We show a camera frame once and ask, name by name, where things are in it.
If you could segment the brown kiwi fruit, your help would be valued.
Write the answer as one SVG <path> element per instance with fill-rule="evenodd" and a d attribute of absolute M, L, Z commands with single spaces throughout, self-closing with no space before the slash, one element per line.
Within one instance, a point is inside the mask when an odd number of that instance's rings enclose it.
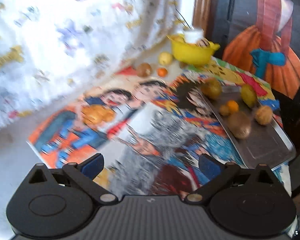
<path fill-rule="evenodd" d="M 232 113 L 227 120 L 227 125 L 230 132 L 237 139 L 246 139 L 251 132 L 251 120 L 242 111 Z"/>

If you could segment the small round brown fruit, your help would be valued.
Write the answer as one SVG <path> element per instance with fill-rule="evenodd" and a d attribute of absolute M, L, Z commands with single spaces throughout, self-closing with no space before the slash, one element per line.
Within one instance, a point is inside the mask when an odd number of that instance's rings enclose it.
<path fill-rule="evenodd" d="M 229 116 L 231 114 L 230 108 L 227 105 L 221 105 L 219 108 L 221 116 Z"/>

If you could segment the small orange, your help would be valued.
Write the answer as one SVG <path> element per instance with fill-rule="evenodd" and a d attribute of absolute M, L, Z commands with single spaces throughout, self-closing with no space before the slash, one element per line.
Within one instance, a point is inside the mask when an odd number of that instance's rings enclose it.
<path fill-rule="evenodd" d="M 236 113 L 239 111 L 239 105 L 235 100 L 229 100 L 226 105 L 230 113 Z"/>

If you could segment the striped cream pepino melon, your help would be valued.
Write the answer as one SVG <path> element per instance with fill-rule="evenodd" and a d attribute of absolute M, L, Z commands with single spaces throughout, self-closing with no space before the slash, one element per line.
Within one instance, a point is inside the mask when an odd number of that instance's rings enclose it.
<path fill-rule="evenodd" d="M 255 112 L 254 118 L 260 125 L 265 126 L 271 123 L 273 111 L 269 106 L 261 106 Z"/>

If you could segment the green elongated pear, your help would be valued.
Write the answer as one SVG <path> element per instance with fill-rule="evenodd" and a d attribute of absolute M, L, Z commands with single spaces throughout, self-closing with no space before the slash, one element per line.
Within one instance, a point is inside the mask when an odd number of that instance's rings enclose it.
<path fill-rule="evenodd" d="M 257 95 L 253 87 L 249 84 L 242 85 L 241 98 L 249 108 L 254 108 L 257 104 Z"/>

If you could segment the green-brown round pear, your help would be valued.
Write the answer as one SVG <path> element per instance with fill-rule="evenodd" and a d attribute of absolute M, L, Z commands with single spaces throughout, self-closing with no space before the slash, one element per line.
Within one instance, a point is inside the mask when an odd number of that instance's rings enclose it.
<path fill-rule="evenodd" d="M 217 79 L 211 78 L 201 84 L 200 90 L 208 98 L 217 100 L 222 93 L 222 86 Z"/>

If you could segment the small brown nut fruit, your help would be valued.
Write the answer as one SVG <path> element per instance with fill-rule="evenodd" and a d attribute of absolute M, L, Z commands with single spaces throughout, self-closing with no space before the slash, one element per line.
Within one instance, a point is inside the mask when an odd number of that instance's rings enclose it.
<path fill-rule="evenodd" d="M 179 67 L 185 68 L 185 67 L 187 67 L 187 64 L 185 62 L 179 62 Z"/>

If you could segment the small orange mandarin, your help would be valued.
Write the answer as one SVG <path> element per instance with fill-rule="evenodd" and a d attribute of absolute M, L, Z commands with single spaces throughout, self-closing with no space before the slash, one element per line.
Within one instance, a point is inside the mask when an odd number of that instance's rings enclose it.
<path fill-rule="evenodd" d="M 158 68 L 157 75 L 159 77 L 166 77 L 168 75 L 168 70 L 166 68 Z"/>

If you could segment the brown round pear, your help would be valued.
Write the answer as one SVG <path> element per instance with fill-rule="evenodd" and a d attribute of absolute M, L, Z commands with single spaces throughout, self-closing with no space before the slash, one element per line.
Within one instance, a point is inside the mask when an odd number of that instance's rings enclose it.
<path fill-rule="evenodd" d="M 141 63 L 136 67 L 136 74 L 138 77 L 148 77 L 152 74 L 152 68 L 149 63 Z"/>

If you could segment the yellow lemon-like fruit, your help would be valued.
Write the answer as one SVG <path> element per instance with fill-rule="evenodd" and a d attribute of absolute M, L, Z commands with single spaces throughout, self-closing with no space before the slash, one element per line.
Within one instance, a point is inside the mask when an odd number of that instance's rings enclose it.
<path fill-rule="evenodd" d="M 162 66 L 169 66 L 173 62 L 173 55 L 164 51 L 159 54 L 158 63 Z"/>

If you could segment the metal baking tray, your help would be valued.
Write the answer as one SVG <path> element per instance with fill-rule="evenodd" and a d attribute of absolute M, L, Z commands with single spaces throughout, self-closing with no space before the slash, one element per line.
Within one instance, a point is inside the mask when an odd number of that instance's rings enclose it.
<path fill-rule="evenodd" d="M 255 168 L 260 163 L 267 164 L 270 168 L 277 168 L 296 157 L 293 143 L 275 119 L 272 119 L 271 123 L 265 126 L 260 125 L 255 120 L 254 115 L 260 104 L 258 103 L 256 107 L 250 109 L 241 98 L 240 87 L 223 87 L 217 100 L 212 100 L 205 95 L 202 97 L 224 128 L 247 168 Z M 251 120 L 251 132 L 246 139 L 234 137 L 227 125 L 228 116 L 223 117 L 219 113 L 220 106 L 229 100 L 235 100 L 239 105 L 239 112 L 244 112 Z"/>

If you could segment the cartoon printed table mat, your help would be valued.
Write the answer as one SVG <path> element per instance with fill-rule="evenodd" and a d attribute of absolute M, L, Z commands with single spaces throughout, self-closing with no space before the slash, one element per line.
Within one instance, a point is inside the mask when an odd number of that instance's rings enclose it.
<path fill-rule="evenodd" d="M 50 168 L 102 154 L 95 181 L 118 197 L 185 197 L 217 174 L 199 168 L 202 155 L 248 165 L 201 96 L 200 85 L 215 80 L 193 70 L 170 83 L 115 75 L 43 121 L 28 143 Z"/>

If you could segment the yellow scalloped plastic bowl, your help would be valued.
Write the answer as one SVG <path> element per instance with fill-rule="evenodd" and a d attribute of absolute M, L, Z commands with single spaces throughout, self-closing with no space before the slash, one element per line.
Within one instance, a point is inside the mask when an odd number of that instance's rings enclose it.
<path fill-rule="evenodd" d="M 190 65 L 205 65 L 211 60 L 214 53 L 221 47 L 217 43 L 210 42 L 209 47 L 199 47 L 195 44 L 176 42 L 174 38 L 181 34 L 167 35 L 171 42 L 171 52 L 173 57 L 179 62 L 185 62 Z"/>

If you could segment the striped melon in bowl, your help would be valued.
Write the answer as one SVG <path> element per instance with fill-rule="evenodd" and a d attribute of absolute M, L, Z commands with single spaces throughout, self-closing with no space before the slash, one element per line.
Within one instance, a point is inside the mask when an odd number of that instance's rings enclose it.
<path fill-rule="evenodd" d="M 199 46 L 199 47 L 209 47 L 210 42 L 207 39 L 202 38 L 202 39 L 200 39 L 196 42 L 196 45 Z"/>

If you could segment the white printed curtain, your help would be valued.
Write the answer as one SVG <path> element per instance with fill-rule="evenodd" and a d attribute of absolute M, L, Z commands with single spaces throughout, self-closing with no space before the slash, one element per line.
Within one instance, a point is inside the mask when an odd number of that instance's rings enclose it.
<path fill-rule="evenodd" d="M 195 0 L 0 0 L 0 129 L 191 23 Z"/>

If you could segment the white foam cup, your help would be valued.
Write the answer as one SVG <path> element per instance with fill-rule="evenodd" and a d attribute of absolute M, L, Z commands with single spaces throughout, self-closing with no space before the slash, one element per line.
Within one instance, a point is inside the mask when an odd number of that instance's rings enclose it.
<path fill-rule="evenodd" d="M 204 38 L 204 30 L 201 28 L 184 28 L 184 41 L 189 44 L 195 44 Z"/>

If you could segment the yellow apple in bowl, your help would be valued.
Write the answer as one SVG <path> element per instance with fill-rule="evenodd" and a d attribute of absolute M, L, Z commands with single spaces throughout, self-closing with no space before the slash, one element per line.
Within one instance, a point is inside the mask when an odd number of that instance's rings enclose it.
<path fill-rule="evenodd" d="M 181 36 L 176 36 L 176 37 L 174 38 L 174 40 L 175 40 L 176 42 L 184 43 L 184 38 L 181 37 Z"/>

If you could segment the painted woman picture board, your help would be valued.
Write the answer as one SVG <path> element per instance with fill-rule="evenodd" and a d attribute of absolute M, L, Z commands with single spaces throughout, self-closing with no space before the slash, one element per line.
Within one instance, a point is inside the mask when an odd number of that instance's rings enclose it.
<path fill-rule="evenodd" d="M 300 59 L 290 47 L 296 5 L 300 0 L 257 0 L 255 24 L 239 33 L 222 57 L 291 99 L 300 87 Z"/>

